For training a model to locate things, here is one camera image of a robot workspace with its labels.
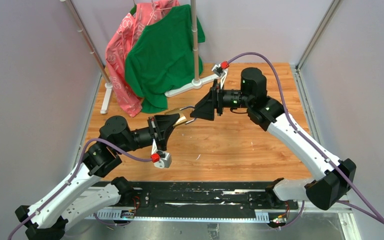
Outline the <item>brass padlock with steel shackle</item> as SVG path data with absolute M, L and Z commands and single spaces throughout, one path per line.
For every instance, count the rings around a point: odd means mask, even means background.
M 178 127 L 180 125 L 188 125 L 197 120 L 197 118 L 190 117 L 189 110 L 194 110 L 195 107 L 192 105 L 184 106 L 180 108 L 175 108 L 169 111 L 166 111 L 164 115 L 178 115 L 178 119 L 176 120 L 174 127 Z

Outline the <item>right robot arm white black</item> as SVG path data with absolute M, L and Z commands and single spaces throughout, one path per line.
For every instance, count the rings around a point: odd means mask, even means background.
M 328 210 L 351 188 L 356 164 L 341 160 L 315 141 L 284 106 L 267 94 L 267 78 L 256 67 L 241 71 L 240 89 L 225 89 L 214 80 L 209 92 L 194 106 L 190 117 L 214 121 L 225 108 L 246 109 L 250 120 L 280 140 L 306 166 L 311 178 L 289 180 L 278 178 L 265 188 L 266 204 L 278 209 L 289 200 L 310 201 Z

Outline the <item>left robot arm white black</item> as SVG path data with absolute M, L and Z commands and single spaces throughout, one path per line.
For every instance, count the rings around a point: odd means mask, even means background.
M 46 196 L 15 211 L 30 240 L 59 240 L 80 220 L 107 206 L 129 206 L 134 189 L 124 177 L 117 177 L 104 189 L 85 198 L 81 194 L 121 164 L 122 156 L 168 168 L 168 139 L 176 126 L 185 124 L 182 113 L 148 118 L 147 127 L 132 130 L 125 117 L 106 120 L 99 137 L 88 140 L 73 170 Z

